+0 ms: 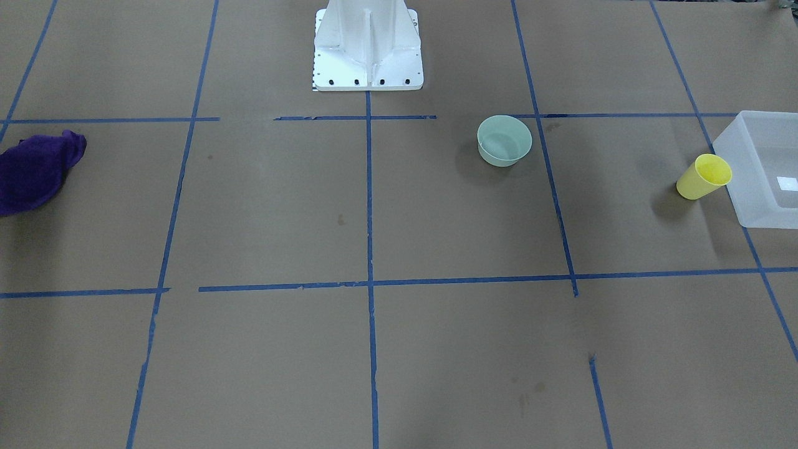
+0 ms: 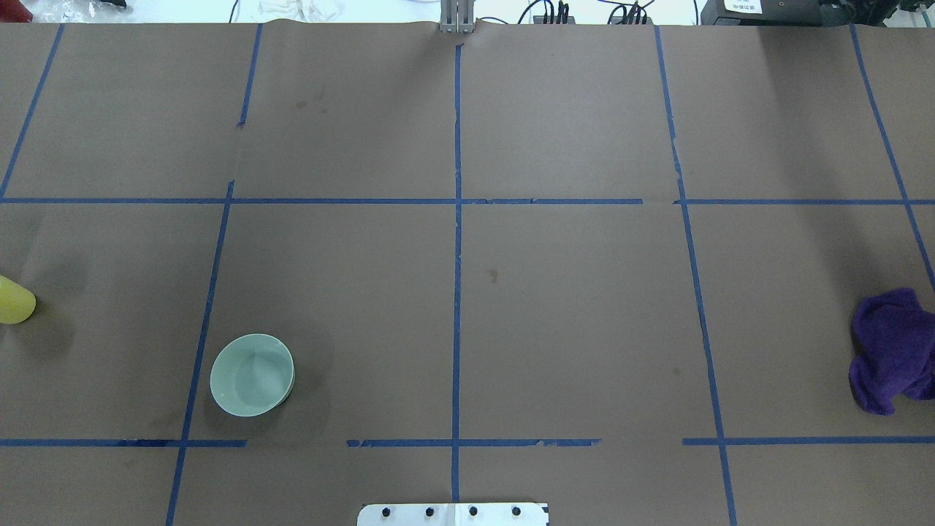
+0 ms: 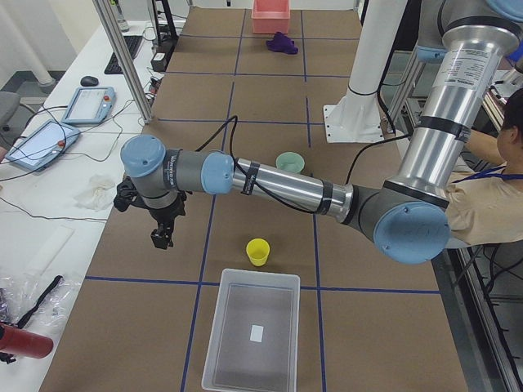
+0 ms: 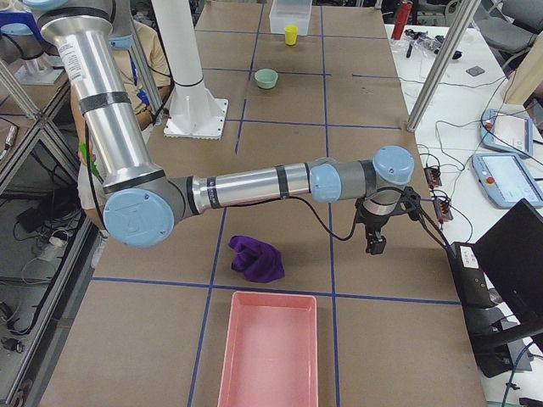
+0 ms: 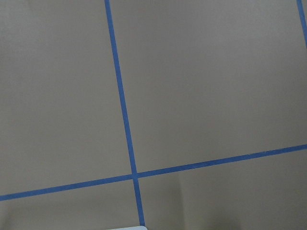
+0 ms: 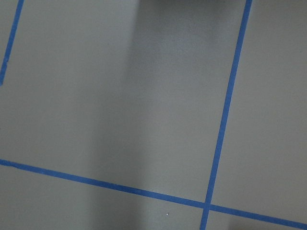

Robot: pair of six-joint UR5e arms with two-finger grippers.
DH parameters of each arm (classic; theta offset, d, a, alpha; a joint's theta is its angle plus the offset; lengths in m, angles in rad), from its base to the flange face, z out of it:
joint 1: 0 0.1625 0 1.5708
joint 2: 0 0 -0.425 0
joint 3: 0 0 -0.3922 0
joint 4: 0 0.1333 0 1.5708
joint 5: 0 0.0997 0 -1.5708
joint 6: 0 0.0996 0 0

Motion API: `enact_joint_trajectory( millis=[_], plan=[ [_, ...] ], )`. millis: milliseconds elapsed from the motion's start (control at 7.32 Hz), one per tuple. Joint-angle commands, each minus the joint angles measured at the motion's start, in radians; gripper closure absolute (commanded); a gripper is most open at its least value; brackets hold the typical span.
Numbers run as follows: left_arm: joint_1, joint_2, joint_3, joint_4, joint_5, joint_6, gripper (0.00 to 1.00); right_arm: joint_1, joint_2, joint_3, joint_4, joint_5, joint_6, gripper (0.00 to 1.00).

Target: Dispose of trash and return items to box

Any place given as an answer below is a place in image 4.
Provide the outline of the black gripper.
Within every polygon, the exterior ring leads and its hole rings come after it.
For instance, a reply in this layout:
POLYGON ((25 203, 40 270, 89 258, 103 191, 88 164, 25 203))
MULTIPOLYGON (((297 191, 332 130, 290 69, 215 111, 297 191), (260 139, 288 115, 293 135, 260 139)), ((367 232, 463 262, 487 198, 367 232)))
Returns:
POLYGON ((365 226, 367 237, 366 253, 382 254, 386 248, 386 237, 381 229, 390 217, 408 215, 412 220, 419 220, 421 196, 409 186, 380 187, 373 194, 358 198, 355 202, 355 222, 365 226))

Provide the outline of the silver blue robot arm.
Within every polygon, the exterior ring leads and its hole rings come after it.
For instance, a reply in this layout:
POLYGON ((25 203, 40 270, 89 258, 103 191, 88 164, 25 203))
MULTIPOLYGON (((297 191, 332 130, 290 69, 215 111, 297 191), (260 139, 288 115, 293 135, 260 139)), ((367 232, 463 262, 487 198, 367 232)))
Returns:
POLYGON ((310 194, 320 203, 355 201, 355 223, 366 228, 367 252, 380 254, 389 218, 420 220, 409 183, 414 160, 387 146, 370 160, 323 158, 223 176, 170 179, 151 159, 117 70, 111 42, 129 28, 126 1, 30 1, 42 37, 59 51, 106 169, 103 222, 118 241, 146 248, 165 240, 176 223, 208 209, 243 207, 310 194))

